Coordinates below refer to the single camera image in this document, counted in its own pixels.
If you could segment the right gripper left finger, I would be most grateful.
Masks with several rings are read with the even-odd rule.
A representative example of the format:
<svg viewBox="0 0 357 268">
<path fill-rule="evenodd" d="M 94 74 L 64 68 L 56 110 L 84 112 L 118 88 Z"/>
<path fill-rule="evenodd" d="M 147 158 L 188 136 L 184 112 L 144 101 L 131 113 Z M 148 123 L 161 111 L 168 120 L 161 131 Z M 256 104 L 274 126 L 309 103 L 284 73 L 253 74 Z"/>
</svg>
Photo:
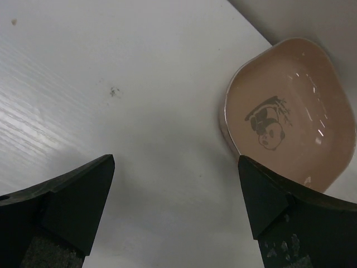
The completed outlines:
<svg viewBox="0 0 357 268">
<path fill-rule="evenodd" d="M 71 172 L 1 196 L 1 267 L 82 267 L 114 175 L 103 155 Z"/>
</svg>

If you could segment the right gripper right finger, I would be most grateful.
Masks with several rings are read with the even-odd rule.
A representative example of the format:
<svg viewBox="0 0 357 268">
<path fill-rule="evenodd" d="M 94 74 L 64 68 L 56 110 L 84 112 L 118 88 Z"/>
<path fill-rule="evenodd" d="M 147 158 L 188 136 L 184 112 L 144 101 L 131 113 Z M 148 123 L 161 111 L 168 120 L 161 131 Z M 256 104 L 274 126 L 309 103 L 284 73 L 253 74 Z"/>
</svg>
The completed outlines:
<svg viewBox="0 0 357 268">
<path fill-rule="evenodd" d="M 356 267 L 356 204 L 295 183 L 247 156 L 238 161 L 264 267 Z"/>
</svg>

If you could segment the brown panda plate back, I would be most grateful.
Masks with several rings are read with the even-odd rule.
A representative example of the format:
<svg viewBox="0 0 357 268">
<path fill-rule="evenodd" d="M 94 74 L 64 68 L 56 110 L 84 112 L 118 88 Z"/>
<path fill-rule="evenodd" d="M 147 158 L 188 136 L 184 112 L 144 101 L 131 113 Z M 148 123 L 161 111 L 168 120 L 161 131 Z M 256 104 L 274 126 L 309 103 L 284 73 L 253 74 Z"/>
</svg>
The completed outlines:
<svg viewBox="0 0 357 268">
<path fill-rule="evenodd" d="M 277 174 L 325 192 L 350 164 L 356 122 L 327 53 L 286 39 L 242 65 L 219 111 L 225 142 Z"/>
</svg>

